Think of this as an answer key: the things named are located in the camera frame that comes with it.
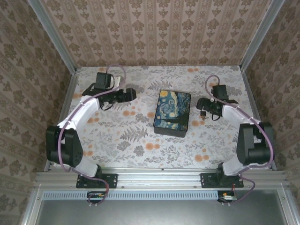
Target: connector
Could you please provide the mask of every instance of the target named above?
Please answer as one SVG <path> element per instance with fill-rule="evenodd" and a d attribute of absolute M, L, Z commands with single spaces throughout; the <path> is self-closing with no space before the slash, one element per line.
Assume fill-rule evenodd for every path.
<path fill-rule="evenodd" d="M 232 200 L 232 201 L 236 201 L 237 200 L 236 196 L 230 196 L 230 195 L 225 195 L 224 199 L 225 200 Z"/>

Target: metal bar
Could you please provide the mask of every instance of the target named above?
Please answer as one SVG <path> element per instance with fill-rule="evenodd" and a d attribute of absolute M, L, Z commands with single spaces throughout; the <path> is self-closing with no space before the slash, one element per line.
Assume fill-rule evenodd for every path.
<path fill-rule="evenodd" d="M 65 100 L 64 100 L 64 104 L 62 105 L 62 109 L 60 112 L 60 118 L 58 122 L 63 121 L 69 114 L 69 109 L 72 103 L 72 98 L 74 95 L 74 91 L 77 85 L 77 81 L 78 81 L 78 76 L 80 74 L 80 69 L 76 70 L 76 73 L 74 76 L 71 77 L 70 83 L 69 83 L 69 87 L 67 89 L 67 93 L 65 96 Z"/>
<path fill-rule="evenodd" d="M 242 77 L 243 77 L 243 81 L 244 81 L 244 84 L 245 84 L 245 87 L 246 87 L 246 92 L 247 92 L 247 95 L 248 95 L 250 106 L 251 106 L 251 109 L 252 109 L 252 112 L 253 112 L 253 117 L 255 119 L 261 120 L 261 117 L 260 117 L 258 109 L 256 107 L 254 96 L 252 94 L 251 87 L 250 87 L 249 81 L 247 79 L 247 74 L 246 74 L 245 70 L 242 70 Z M 272 168 L 272 170 L 277 170 L 277 167 L 276 167 L 274 161 L 271 163 L 271 168 Z"/>
<path fill-rule="evenodd" d="M 35 225 L 42 203 L 43 190 L 33 190 L 23 217 L 22 225 Z"/>
<path fill-rule="evenodd" d="M 214 170 L 192 169 L 115 169 L 106 168 L 103 173 L 117 173 L 117 190 L 199 190 L 202 189 L 200 173 L 213 173 Z M 244 173 L 244 176 L 256 182 L 256 189 L 270 190 L 288 188 L 283 171 L 255 170 Z M 67 172 L 39 172 L 34 188 L 42 190 L 85 190 L 76 188 L 77 174 Z M 249 190 L 251 182 L 244 181 L 244 190 Z M 228 190 L 229 188 L 208 188 L 205 190 Z"/>
<path fill-rule="evenodd" d="M 87 200 L 88 191 L 45 191 L 42 200 Z M 217 191 L 119 191 L 112 190 L 105 200 L 217 200 Z"/>
<path fill-rule="evenodd" d="M 271 2 L 265 16 L 262 19 L 261 24 L 259 25 L 240 63 L 242 71 L 246 70 L 246 68 L 250 64 L 254 54 L 256 53 L 259 45 L 262 43 L 264 37 L 266 36 L 270 26 L 272 25 L 275 17 L 277 16 L 284 2 L 284 0 L 273 0 Z"/>
<path fill-rule="evenodd" d="M 44 172 L 47 172 L 50 169 L 51 162 L 47 159 L 45 167 L 44 167 Z"/>
<path fill-rule="evenodd" d="M 288 225 L 299 225 L 299 214 L 290 190 L 279 189 L 278 197 Z"/>
<path fill-rule="evenodd" d="M 49 38 L 54 44 L 56 50 L 59 52 L 62 60 L 69 69 L 70 73 L 72 75 L 75 74 L 76 63 L 70 57 L 70 54 L 68 53 L 68 50 L 66 49 L 61 38 L 59 37 L 58 32 L 56 32 L 55 27 L 53 26 L 51 19 L 46 13 L 42 2 L 37 0 L 28 0 L 28 2 L 31 5 L 33 11 L 36 13 L 39 21 L 42 23 Z"/>

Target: aluminum frame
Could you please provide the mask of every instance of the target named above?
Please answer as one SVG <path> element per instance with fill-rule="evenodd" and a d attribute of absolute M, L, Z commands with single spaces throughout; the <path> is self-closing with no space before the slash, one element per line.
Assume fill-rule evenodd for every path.
<path fill-rule="evenodd" d="M 253 112 L 253 117 L 254 117 L 255 119 L 258 119 L 258 120 L 261 121 L 261 117 L 260 117 L 259 112 L 258 112 L 258 109 L 257 109 L 257 107 L 256 107 L 255 100 L 254 100 L 254 96 L 253 96 L 253 94 L 252 94 L 252 91 L 251 91 L 251 87 L 250 87 L 249 81 L 248 81 L 248 79 L 247 79 L 246 71 L 245 71 L 245 70 L 242 70 L 241 73 L 242 73 L 243 81 L 244 81 L 244 84 L 245 84 L 246 92 L 247 92 L 247 95 L 248 95 L 248 99 L 249 99 L 249 102 L 250 102 L 251 110 L 252 110 L 252 112 Z M 272 168 L 272 170 L 277 170 L 274 161 L 271 163 L 271 168 Z"/>
<path fill-rule="evenodd" d="M 253 56 L 255 55 L 257 49 L 259 48 L 260 44 L 262 43 L 264 37 L 266 36 L 270 26 L 272 25 L 273 21 L 275 20 L 277 14 L 279 13 L 282 5 L 284 4 L 285 0 L 273 0 L 270 3 L 270 6 L 262 19 L 254 37 L 251 40 L 251 43 L 246 50 L 244 57 L 240 63 L 241 69 L 246 70 L 249 66 Z"/>
<path fill-rule="evenodd" d="M 117 191 L 201 191 L 201 190 L 229 190 L 230 188 L 202 189 L 200 174 L 213 173 L 211 169 L 131 169 L 131 168 L 104 168 L 103 173 L 117 173 L 118 186 L 110 192 Z M 289 190 L 289 184 L 284 171 L 251 170 L 244 172 L 246 178 L 256 183 L 257 190 L 277 190 L 288 225 L 299 224 L 299 215 Z M 39 172 L 33 192 L 25 212 L 22 225 L 35 225 L 42 203 L 44 191 L 67 190 L 80 191 L 86 189 L 76 188 L 77 174 L 62 172 L 54 169 L 49 172 Z M 251 182 L 244 181 L 244 188 L 249 190 Z M 90 191 L 104 191 L 93 188 Z"/>
<path fill-rule="evenodd" d="M 46 10 L 43 7 L 42 2 L 39 0 L 28 0 L 28 2 L 35 14 L 37 15 L 39 21 L 42 23 L 49 38 L 51 39 L 58 53 L 60 54 L 71 75 L 74 75 L 76 71 L 76 62 L 70 56 L 66 48 L 67 46 L 63 44 L 63 41 L 59 37 L 58 32 L 56 31 L 51 19 L 49 18 L 48 14 L 46 13 Z"/>

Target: patterned wallpaper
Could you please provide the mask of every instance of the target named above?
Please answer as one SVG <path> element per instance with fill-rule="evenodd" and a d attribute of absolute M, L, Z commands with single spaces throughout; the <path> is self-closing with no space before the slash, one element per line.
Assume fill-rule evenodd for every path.
<path fill-rule="evenodd" d="M 45 166 L 70 74 L 32 8 L 0 1 L 0 224 L 14 225 Z"/>
<path fill-rule="evenodd" d="M 300 1 L 285 1 L 246 73 L 262 119 L 274 127 L 277 166 L 300 205 Z"/>
<path fill-rule="evenodd" d="M 78 67 L 238 65 L 270 0 L 42 0 Z"/>

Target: gray floor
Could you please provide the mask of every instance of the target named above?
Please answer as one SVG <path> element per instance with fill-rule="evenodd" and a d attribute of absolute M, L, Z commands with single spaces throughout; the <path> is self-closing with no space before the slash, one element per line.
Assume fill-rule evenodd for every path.
<path fill-rule="evenodd" d="M 254 191 L 229 207 L 205 200 L 110 200 L 97 207 L 86 201 L 44 201 L 37 224 L 285 225 L 286 221 L 276 191 Z"/>

